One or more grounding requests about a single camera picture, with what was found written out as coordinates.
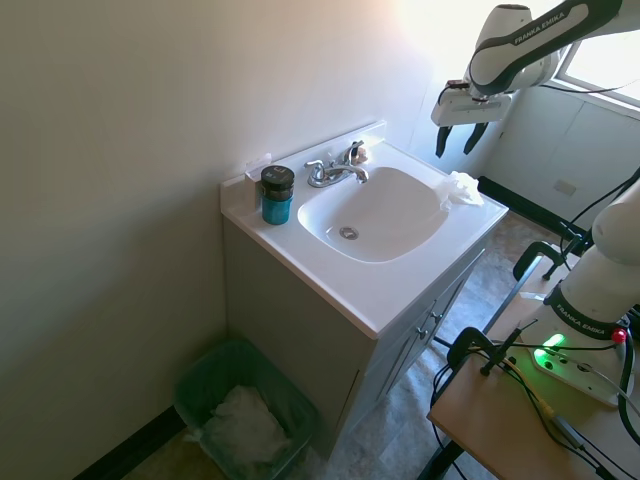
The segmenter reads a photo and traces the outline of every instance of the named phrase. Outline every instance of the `faucet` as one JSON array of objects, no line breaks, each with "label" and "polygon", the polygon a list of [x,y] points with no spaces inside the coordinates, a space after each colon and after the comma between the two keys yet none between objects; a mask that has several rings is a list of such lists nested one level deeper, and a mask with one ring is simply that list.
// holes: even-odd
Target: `faucet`
[{"label": "faucet", "polygon": [[358,156],[358,148],[364,145],[362,140],[353,142],[349,148],[347,148],[340,157],[338,157],[338,161],[334,162],[337,165],[353,165],[353,159]]},{"label": "faucet", "polygon": [[313,167],[313,170],[311,170],[309,174],[309,185],[315,188],[328,187],[341,182],[351,176],[352,173],[356,174],[358,183],[367,183],[369,173],[364,168],[356,167],[351,163],[352,159],[358,155],[358,148],[362,145],[364,145],[362,140],[353,142],[353,144],[338,157],[338,160],[331,162],[329,167],[325,166],[322,160],[313,160],[305,163],[305,167]]}]

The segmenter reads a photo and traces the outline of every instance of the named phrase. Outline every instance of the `cabinet door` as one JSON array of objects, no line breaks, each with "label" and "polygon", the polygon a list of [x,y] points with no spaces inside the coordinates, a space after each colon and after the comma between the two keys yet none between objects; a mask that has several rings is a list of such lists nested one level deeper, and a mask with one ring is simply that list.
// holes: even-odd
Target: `cabinet door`
[{"label": "cabinet door", "polygon": [[473,268],[476,266],[483,253],[484,250],[480,252],[480,254],[473,260],[473,262],[471,262],[471,264],[469,264],[465,271],[460,274],[456,281],[453,282],[451,286],[447,288],[447,290],[445,290],[445,292],[436,300],[436,305],[429,315],[429,318],[427,318],[427,324],[425,325],[427,334],[424,342],[422,342],[425,347],[429,345],[433,340],[433,337],[436,336],[436,332],[444,322],[444,319],[447,317],[449,310],[451,310],[451,307],[453,307],[453,304],[456,302],[458,295],[460,295],[462,288],[464,287],[465,283],[467,283],[467,280],[469,280],[469,277],[473,272]]},{"label": "cabinet door", "polygon": [[402,362],[399,363],[398,368],[396,369],[395,375],[390,379],[390,382],[386,385],[385,394],[391,390],[396,383],[402,378],[402,376],[407,373],[409,367],[413,365],[418,357],[422,354],[426,347],[426,343],[424,339],[426,338],[425,328],[429,318],[431,318],[433,309],[437,305],[437,300],[435,300],[431,307],[428,308],[421,316],[418,323],[411,329],[412,338],[414,338],[413,344],[411,348],[407,352],[407,355],[402,359]]},{"label": "cabinet door", "polygon": [[451,310],[451,307],[458,298],[462,287],[469,279],[473,267],[475,267],[478,260],[484,253],[484,250],[478,254],[478,256],[469,264],[467,268],[456,278],[456,280],[447,287],[447,289],[436,299],[432,308],[426,312],[424,322],[422,322],[419,329],[416,329],[416,341],[412,345],[407,357],[398,370],[397,376],[393,379],[393,382],[389,386],[390,390],[393,386],[402,378],[402,376],[409,370],[409,367],[418,359],[422,352],[424,352],[427,345],[433,340],[436,331],[442,325],[444,318]]},{"label": "cabinet door", "polygon": [[420,315],[412,327],[387,350],[376,366],[364,374],[358,397],[347,420],[346,428],[348,430],[355,427],[360,419],[371,410],[381,397],[387,394],[395,383],[395,379],[398,378],[409,351],[418,339],[417,330],[424,328],[428,312]]}]

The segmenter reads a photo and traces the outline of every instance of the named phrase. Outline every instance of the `white wall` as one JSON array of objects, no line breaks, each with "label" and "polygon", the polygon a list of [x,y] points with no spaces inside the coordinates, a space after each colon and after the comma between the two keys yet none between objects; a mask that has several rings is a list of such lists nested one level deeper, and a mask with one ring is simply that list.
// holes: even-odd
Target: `white wall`
[{"label": "white wall", "polygon": [[[520,94],[485,175],[571,220],[640,166],[640,122],[548,89]],[[572,196],[553,187],[574,185]],[[607,205],[578,221],[588,229]]]},{"label": "white wall", "polygon": [[223,338],[217,185],[244,162],[378,119],[434,159],[481,25],[432,3],[2,2],[0,478],[77,474]]}]

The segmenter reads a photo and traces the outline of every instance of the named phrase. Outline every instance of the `black baseboard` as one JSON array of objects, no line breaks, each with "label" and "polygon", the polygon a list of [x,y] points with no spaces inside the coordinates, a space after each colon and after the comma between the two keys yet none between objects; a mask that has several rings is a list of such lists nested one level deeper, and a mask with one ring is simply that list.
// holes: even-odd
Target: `black baseboard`
[{"label": "black baseboard", "polygon": [[[565,235],[562,224],[569,224],[569,222],[564,218],[550,212],[546,208],[542,208],[531,200],[527,200],[522,195],[512,192],[493,180],[489,180],[487,177],[480,177],[478,181],[480,182],[478,189],[481,193],[484,193],[497,202],[502,203],[518,215],[522,215],[526,219],[537,223],[558,236]],[[574,227],[573,230],[581,235],[585,235],[587,233],[580,227]]]},{"label": "black baseboard", "polygon": [[120,480],[184,428],[184,422],[171,407],[77,475],[74,480]]}]

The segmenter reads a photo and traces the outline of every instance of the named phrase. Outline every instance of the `jar lid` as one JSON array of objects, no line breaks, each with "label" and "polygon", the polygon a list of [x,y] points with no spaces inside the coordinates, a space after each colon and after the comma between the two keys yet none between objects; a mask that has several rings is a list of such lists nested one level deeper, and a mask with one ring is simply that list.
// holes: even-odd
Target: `jar lid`
[{"label": "jar lid", "polygon": [[293,187],[293,170],[280,165],[270,165],[262,170],[260,178],[265,190],[283,191]]}]

